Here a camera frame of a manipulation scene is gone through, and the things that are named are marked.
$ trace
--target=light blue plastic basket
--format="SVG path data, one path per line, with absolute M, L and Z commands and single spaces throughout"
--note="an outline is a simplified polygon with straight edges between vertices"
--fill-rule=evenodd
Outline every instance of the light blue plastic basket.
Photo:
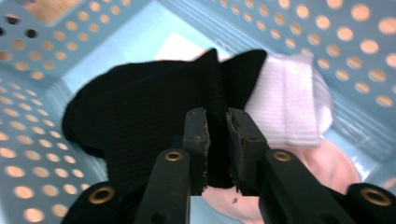
M 394 0 L 82 0 L 50 24 L 27 2 L 0 0 L 1 223 L 59 223 L 106 179 L 102 161 L 62 137 L 64 107 L 107 69 L 154 60 L 172 33 L 229 54 L 314 53 L 335 104 L 326 137 L 363 181 L 396 193 Z M 191 223 L 239 223 L 199 197 L 191 206 Z

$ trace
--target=black fabric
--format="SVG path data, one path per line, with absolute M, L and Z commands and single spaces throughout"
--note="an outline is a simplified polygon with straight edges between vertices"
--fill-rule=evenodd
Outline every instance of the black fabric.
M 183 134 L 186 113 L 204 107 L 211 135 L 208 184 L 230 188 L 225 112 L 244 108 L 265 57 L 253 50 L 219 63 L 212 49 L 193 62 L 117 66 L 69 103 L 64 136 L 104 158 L 109 180 L 133 185 L 149 179 L 157 155 Z

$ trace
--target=pink cloth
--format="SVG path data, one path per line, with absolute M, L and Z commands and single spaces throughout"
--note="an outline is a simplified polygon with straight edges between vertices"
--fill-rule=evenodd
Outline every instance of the pink cloth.
M 318 148 L 285 148 L 293 152 L 324 186 L 347 192 L 350 184 L 360 182 L 351 160 L 331 141 L 321 139 Z M 262 224 L 258 197 L 243 197 L 235 188 L 207 188 L 203 198 L 222 214 L 241 220 L 245 224 Z

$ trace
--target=perforated basket wall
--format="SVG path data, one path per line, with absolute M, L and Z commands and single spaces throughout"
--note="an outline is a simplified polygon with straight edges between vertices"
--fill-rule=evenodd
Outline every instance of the perforated basket wall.
M 0 222 L 59 223 L 106 179 L 102 161 L 62 137 L 64 107 L 108 68 L 154 60 L 171 33 L 230 54 L 314 53 L 336 106 L 326 137 L 363 181 L 396 193 L 395 1 L 28 2 L 0 0 Z

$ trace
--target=laundry basket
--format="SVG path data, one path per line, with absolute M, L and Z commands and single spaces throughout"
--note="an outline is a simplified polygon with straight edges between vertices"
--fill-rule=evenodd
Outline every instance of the laundry basket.
M 231 55 L 312 52 L 335 105 L 325 137 L 396 194 L 394 0 L 0 0 L 0 223 L 60 223 L 106 180 L 63 138 L 65 106 L 109 68 L 154 60 L 172 33 Z M 221 222 L 238 223 L 192 200 L 191 223 Z

